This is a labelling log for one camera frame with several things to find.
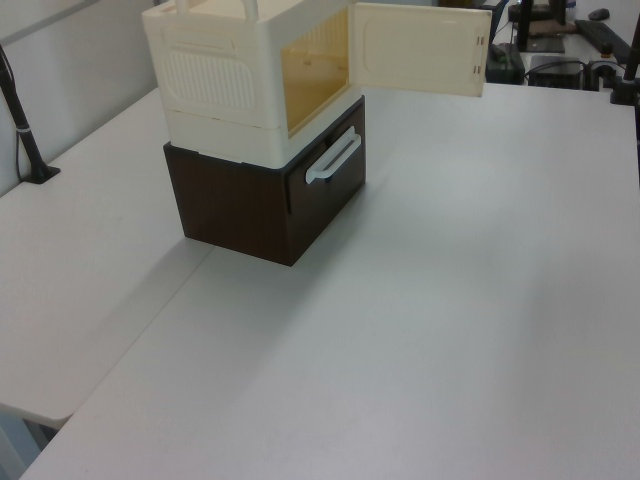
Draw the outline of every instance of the cabinet door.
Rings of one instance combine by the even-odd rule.
[[[482,95],[491,12],[373,3],[350,9],[353,83]]]

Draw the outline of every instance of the carrying handle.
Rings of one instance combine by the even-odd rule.
[[[182,15],[189,12],[192,0],[176,0],[176,9],[178,14]],[[249,22],[258,21],[258,0],[242,0],[244,3],[244,16]]]

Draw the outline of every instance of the monitor arm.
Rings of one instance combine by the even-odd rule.
[[[14,78],[2,45],[0,45],[0,88],[2,89],[2,94],[7,101],[9,112],[16,125],[16,132],[20,140],[22,140],[24,150],[27,152],[27,156],[31,162],[31,174],[22,180],[41,185],[51,177],[60,173],[60,169],[48,166],[40,156],[40,151],[31,132],[31,127],[29,126],[29,122],[27,122],[27,117],[20,104]]]
[[[631,43],[627,68],[624,76],[616,79],[616,85],[611,93],[611,103],[616,105],[636,105],[640,94],[640,83],[636,80],[638,61],[640,61],[640,15],[638,15],[636,32]]]

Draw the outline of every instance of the white handle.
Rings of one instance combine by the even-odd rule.
[[[313,182],[316,178],[329,178],[331,175],[336,173],[351,154],[358,149],[361,143],[362,138],[360,138],[360,135],[356,133],[355,127],[351,127],[338,139],[336,143],[329,147],[329,150],[324,152],[316,163],[309,167],[309,170],[307,170],[305,175],[305,181],[307,184]]]
[[[258,0],[242,0],[244,16],[250,22],[258,21]],[[179,14],[187,13],[191,8],[191,0],[176,0],[176,10]]]

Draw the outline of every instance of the table surface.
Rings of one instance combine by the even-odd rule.
[[[182,233],[158,101],[0,200],[0,410],[59,428],[210,251]]]
[[[635,478],[632,109],[365,95],[363,191],[292,268],[214,248],[24,480]]]

